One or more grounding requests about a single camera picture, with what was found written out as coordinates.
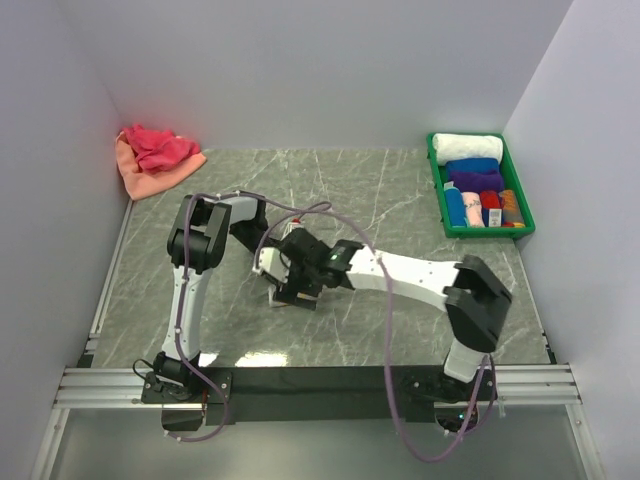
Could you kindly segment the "aluminium rail frame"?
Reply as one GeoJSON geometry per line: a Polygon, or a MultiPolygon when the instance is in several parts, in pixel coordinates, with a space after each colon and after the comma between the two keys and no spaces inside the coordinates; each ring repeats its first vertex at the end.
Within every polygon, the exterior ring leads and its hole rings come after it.
{"type": "MultiPolygon", "coordinates": [[[[169,227],[167,209],[150,212],[134,206],[126,214],[89,335],[86,352],[93,362],[69,368],[62,376],[36,478],[61,473],[57,439],[72,411],[141,408],[142,382],[130,361],[152,356],[167,328],[169,227]]],[[[388,250],[438,260],[473,254],[496,271],[513,293],[514,304],[494,356],[499,401],[490,424],[503,427],[519,413],[539,413],[540,420],[524,438],[525,452],[543,443],[544,430],[558,427],[559,434],[547,443],[552,453],[569,453],[562,475],[603,478],[573,372],[554,357],[515,243],[448,239],[436,218],[380,216],[370,231],[388,250]]],[[[250,256],[238,244],[230,245],[205,303],[201,341],[207,362],[256,368],[377,366],[386,331],[393,334],[396,363],[438,362],[452,339],[444,314],[414,300],[388,302],[379,292],[334,290],[309,312],[269,307],[266,288],[251,272],[250,256]]]]}

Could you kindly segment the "light blue rolled towel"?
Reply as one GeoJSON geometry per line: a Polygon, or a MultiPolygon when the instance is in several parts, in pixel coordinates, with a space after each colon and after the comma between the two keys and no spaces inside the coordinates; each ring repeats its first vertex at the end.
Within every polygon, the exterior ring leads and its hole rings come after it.
{"type": "Polygon", "coordinates": [[[447,188],[444,190],[444,197],[451,226],[466,227],[466,207],[461,192],[456,187],[447,188]]]}

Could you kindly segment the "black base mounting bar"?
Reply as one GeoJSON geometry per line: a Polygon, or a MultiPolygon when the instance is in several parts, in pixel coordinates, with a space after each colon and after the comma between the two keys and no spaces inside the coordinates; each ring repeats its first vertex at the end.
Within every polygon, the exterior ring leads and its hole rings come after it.
{"type": "MultiPolygon", "coordinates": [[[[165,409],[192,403],[207,426],[220,422],[371,420],[391,416],[381,366],[346,367],[205,367],[223,392],[218,395],[195,375],[183,387],[145,375],[141,402],[165,409]]],[[[436,421],[436,406],[466,405],[474,383],[444,374],[441,366],[393,366],[398,415],[413,423],[436,421]]]]}

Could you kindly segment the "purple rolled towel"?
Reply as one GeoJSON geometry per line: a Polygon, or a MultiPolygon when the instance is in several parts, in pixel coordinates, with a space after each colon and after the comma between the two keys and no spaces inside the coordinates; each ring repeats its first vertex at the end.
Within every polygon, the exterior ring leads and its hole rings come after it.
{"type": "Polygon", "coordinates": [[[453,172],[449,175],[449,180],[461,192],[501,192],[505,189],[504,179],[496,170],[488,173],[453,172]]]}

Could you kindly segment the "yellow grey patterned towel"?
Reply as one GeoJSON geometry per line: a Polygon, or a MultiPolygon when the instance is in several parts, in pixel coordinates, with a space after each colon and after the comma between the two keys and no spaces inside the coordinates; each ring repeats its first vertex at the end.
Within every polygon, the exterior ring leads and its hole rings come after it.
{"type": "Polygon", "coordinates": [[[268,288],[268,302],[271,308],[292,306],[315,311],[317,306],[316,297],[275,285],[268,288]]]}

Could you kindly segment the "pink white rolled towel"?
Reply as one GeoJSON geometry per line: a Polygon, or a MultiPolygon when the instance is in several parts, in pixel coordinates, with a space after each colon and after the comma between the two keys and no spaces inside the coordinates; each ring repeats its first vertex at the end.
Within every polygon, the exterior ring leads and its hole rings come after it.
{"type": "Polygon", "coordinates": [[[485,224],[480,195],[475,192],[463,192],[462,200],[465,207],[467,225],[471,228],[483,228],[485,224]]]}

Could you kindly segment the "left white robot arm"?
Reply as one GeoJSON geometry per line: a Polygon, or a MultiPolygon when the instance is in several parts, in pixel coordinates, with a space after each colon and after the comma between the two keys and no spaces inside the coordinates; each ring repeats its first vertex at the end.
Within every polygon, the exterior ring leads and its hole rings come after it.
{"type": "Polygon", "coordinates": [[[229,236],[254,253],[268,228],[266,199],[240,191],[183,198],[167,239],[173,267],[169,326],[153,361],[156,376],[176,400],[194,399],[201,388],[195,372],[201,353],[200,322],[206,290],[224,256],[229,236]]]}

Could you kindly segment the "orange patterned rolled towel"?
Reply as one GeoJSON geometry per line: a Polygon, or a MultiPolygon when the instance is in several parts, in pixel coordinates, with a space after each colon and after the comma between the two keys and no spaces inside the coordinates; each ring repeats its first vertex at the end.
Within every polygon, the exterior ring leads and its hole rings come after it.
{"type": "Polygon", "coordinates": [[[503,190],[499,193],[502,205],[502,220],[504,225],[521,228],[525,226],[524,218],[513,190],[503,190]]]}

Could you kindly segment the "green plastic bin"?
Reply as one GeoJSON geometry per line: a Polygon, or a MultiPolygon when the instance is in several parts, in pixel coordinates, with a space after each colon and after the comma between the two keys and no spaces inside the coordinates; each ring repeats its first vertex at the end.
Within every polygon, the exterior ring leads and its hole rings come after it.
{"type": "Polygon", "coordinates": [[[447,237],[518,239],[535,231],[501,135],[430,133],[426,143],[447,237]]]}

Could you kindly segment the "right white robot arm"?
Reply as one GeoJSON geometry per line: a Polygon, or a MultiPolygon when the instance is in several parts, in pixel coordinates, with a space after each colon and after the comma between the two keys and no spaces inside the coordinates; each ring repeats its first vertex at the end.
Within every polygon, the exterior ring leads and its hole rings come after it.
{"type": "Polygon", "coordinates": [[[512,294],[479,257],[432,261],[374,250],[356,241],[332,247],[304,228],[295,228],[257,257],[257,271],[274,287],[270,300],[313,310],[325,288],[390,290],[445,312],[453,340],[440,374],[452,399],[475,386],[481,361],[497,347],[512,294]]]}

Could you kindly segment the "red rolled towel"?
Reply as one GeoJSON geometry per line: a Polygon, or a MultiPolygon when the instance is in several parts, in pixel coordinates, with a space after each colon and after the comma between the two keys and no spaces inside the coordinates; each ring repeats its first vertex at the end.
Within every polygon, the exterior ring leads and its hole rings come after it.
{"type": "Polygon", "coordinates": [[[480,201],[484,225],[489,228],[500,228],[503,218],[499,194],[496,191],[483,191],[480,193],[480,201]]]}

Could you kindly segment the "salmon orange towel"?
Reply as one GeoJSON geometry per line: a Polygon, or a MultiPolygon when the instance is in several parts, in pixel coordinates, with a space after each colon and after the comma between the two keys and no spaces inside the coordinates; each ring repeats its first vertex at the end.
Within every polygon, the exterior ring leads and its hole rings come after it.
{"type": "Polygon", "coordinates": [[[116,165],[129,197],[139,201],[170,190],[199,170],[207,161],[198,153],[182,161],[174,169],[157,173],[143,172],[138,166],[134,151],[120,132],[115,140],[116,165]]]}

